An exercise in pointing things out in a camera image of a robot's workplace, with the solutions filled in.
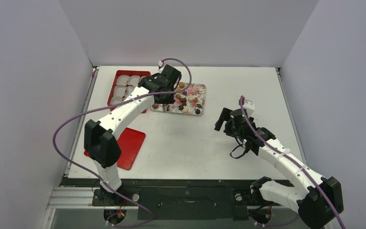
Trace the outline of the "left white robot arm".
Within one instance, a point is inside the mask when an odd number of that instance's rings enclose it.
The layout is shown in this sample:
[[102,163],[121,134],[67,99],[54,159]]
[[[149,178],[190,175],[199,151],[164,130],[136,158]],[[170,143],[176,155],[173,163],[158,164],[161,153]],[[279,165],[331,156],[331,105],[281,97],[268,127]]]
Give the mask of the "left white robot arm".
[[142,78],[130,95],[127,103],[118,105],[98,121],[89,120],[84,127],[84,149],[94,161],[99,176],[100,192],[111,205],[123,202],[122,182],[117,161],[122,150],[117,142],[127,126],[153,104],[172,104],[175,85],[182,73],[171,65]]

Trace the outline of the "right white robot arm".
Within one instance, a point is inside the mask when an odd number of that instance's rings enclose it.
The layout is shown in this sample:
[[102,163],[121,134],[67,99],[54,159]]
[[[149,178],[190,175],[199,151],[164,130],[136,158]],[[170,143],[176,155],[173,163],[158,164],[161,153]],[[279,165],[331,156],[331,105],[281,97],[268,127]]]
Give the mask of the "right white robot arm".
[[344,226],[340,218],[344,210],[340,182],[334,177],[324,177],[297,159],[271,131],[256,127],[244,108],[223,108],[214,129],[223,130],[235,139],[238,148],[243,148],[244,151],[238,156],[230,153],[231,158],[240,159],[252,152],[271,164],[291,183],[289,187],[269,177],[256,180],[250,185],[250,199],[254,203],[284,206],[298,213],[311,229],[322,229],[334,219]]

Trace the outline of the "red box lid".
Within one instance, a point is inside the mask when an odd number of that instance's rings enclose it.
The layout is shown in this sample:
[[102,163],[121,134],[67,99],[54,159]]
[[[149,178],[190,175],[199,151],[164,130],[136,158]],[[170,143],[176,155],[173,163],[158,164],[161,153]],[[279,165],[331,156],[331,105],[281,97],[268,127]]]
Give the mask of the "red box lid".
[[143,145],[146,134],[126,128],[120,137],[113,131],[95,125],[85,127],[84,150],[85,155],[92,159],[98,169],[106,169],[116,165],[130,170]]

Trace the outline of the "floral serving tray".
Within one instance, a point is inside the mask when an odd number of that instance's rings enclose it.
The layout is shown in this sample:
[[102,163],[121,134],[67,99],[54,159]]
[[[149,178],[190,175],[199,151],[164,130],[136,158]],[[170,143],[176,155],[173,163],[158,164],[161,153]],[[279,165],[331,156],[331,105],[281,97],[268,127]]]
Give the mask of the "floral serving tray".
[[[177,91],[177,93],[174,94],[173,104],[154,104],[150,107],[150,110],[154,112],[182,115],[200,116],[203,114],[206,98],[205,84],[192,83],[185,91],[183,91],[183,88],[180,88],[178,83],[175,91]],[[201,111],[199,115],[195,114],[196,109]]]

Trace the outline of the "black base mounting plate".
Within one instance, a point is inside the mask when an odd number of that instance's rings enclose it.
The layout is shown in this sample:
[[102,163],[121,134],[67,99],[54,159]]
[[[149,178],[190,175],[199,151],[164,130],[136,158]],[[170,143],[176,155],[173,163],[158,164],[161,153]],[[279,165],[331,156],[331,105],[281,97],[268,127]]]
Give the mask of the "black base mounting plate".
[[63,177],[62,187],[86,187],[88,205],[103,207],[104,217],[120,222],[128,210],[139,220],[247,220],[251,213],[263,215],[271,202],[252,197],[253,180],[124,179],[118,190],[133,200],[106,194],[98,179]]

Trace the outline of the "red chocolate box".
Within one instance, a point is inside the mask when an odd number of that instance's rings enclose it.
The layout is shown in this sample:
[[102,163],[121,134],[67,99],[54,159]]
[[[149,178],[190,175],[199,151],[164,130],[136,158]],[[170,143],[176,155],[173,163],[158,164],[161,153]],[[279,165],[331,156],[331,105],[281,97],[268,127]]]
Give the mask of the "red chocolate box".
[[138,83],[147,76],[149,71],[118,70],[114,77],[107,105],[115,105],[127,99]]

